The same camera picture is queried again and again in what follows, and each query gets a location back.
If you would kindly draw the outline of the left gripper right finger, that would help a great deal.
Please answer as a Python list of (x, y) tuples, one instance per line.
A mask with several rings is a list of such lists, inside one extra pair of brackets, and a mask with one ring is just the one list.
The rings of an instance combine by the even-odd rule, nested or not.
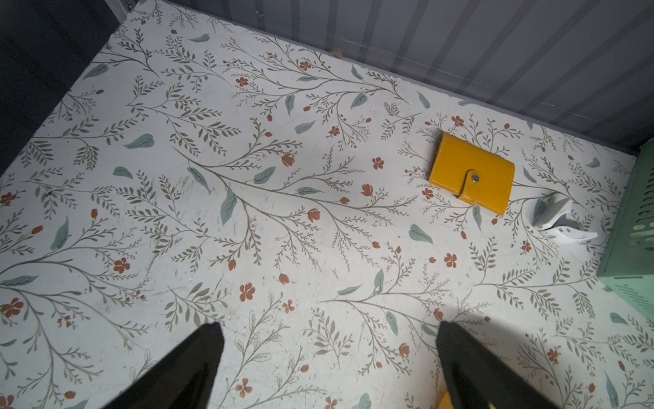
[(436, 347), (454, 408), (555, 407), (457, 323), (440, 323)]

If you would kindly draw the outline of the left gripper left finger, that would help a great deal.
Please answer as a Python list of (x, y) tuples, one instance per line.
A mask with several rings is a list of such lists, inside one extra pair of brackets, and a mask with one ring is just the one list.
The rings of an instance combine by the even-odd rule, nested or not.
[(106, 407), (208, 407), (224, 347), (219, 323), (201, 325)]

